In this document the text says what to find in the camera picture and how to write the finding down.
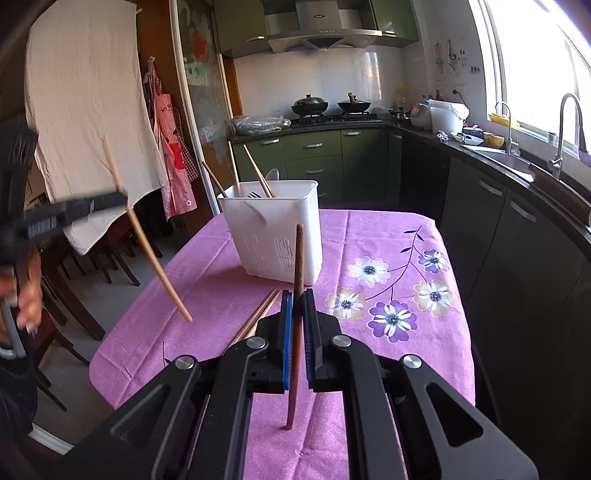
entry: faucet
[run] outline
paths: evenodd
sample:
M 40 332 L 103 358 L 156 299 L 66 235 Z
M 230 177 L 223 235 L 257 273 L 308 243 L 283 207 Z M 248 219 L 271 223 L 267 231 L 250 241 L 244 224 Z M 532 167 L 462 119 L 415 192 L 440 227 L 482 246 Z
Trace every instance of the faucet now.
M 560 103 L 560 132 L 558 134 L 558 151 L 554 160 L 548 160 L 548 168 L 552 172 L 552 176 L 558 180 L 560 178 L 560 172 L 562 171 L 562 144 L 564 141 L 564 104 L 566 100 L 571 97 L 574 100 L 574 104 L 577 106 L 579 114 L 579 150 L 584 152 L 587 151 L 587 143 L 585 142 L 585 133 L 583 131 L 583 112 L 581 110 L 581 104 L 576 95 L 572 93 L 565 93 Z
M 505 105 L 507 107 L 507 111 L 509 112 L 509 136 L 505 139 L 505 153 L 507 155 L 511 155 L 511 143 L 513 142 L 513 139 L 511 138 L 511 109 L 509 108 L 509 105 L 507 105 L 507 102 L 504 102 L 503 100 L 500 100 L 496 103 L 495 109 L 499 106 L 499 103 L 501 105 Z

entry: white plastic bin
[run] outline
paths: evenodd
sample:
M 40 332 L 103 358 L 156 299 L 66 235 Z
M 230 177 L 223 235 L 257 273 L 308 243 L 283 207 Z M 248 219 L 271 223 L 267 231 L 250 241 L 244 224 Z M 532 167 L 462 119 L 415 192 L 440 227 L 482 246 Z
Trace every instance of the white plastic bin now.
M 464 120 L 470 114 L 470 110 L 461 103 L 429 100 L 429 106 L 431 107 L 431 123 L 434 134 L 440 130 L 443 130 L 447 135 L 452 132 L 461 132 Z
M 318 213 L 318 182 L 269 181 L 276 198 L 266 198 L 257 181 L 234 186 L 221 195 L 224 216 L 246 273 L 292 283 L 296 264 L 296 225 L 304 225 L 304 284 L 314 285 L 322 269 L 322 242 Z M 262 198 L 247 198 L 255 192 Z

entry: metal bolt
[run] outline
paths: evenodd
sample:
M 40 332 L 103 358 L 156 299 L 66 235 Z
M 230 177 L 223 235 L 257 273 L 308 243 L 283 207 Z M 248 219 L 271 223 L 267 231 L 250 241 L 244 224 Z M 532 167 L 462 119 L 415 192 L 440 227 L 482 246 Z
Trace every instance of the metal bolt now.
M 190 355 L 181 355 L 174 361 L 174 366 L 179 370 L 189 370 L 195 365 L 195 360 Z
M 419 368 L 423 364 L 421 359 L 416 355 L 405 355 L 402 359 L 402 363 L 409 368 Z
M 351 345 L 351 339 L 346 335 L 336 335 L 333 337 L 333 343 L 336 346 L 348 347 Z
M 263 337 L 250 337 L 246 341 L 246 344 L 253 350 L 258 350 L 263 348 L 267 344 L 267 341 Z

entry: drawer handle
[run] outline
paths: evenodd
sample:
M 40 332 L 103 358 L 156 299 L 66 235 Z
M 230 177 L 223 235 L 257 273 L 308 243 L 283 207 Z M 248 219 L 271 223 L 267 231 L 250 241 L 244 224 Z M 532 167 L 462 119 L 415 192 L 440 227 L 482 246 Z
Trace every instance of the drawer handle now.
M 503 192 L 501 192 L 500 190 L 494 189 L 493 187 L 491 187 L 489 184 L 484 183 L 482 180 L 478 182 L 478 184 L 484 188 L 485 190 L 491 192 L 493 195 L 496 195 L 498 197 L 502 197 L 503 196 Z
M 535 216 L 531 213 L 526 212 L 523 208 L 517 205 L 515 202 L 511 202 L 511 208 L 519 213 L 523 218 L 527 218 L 530 222 L 535 222 Z

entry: tiled backsplash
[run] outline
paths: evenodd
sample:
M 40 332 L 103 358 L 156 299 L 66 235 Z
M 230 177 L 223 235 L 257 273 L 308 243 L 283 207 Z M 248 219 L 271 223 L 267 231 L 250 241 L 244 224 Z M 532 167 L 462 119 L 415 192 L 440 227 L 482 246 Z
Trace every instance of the tiled backsplash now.
M 391 47 L 332 48 L 259 53 L 234 60 L 245 115 L 281 110 L 295 118 L 291 106 L 310 94 L 329 103 L 325 115 L 342 113 L 338 102 L 353 92 L 374 106 L 390 107 L 396 88 L 406 82 L 402 50 Z

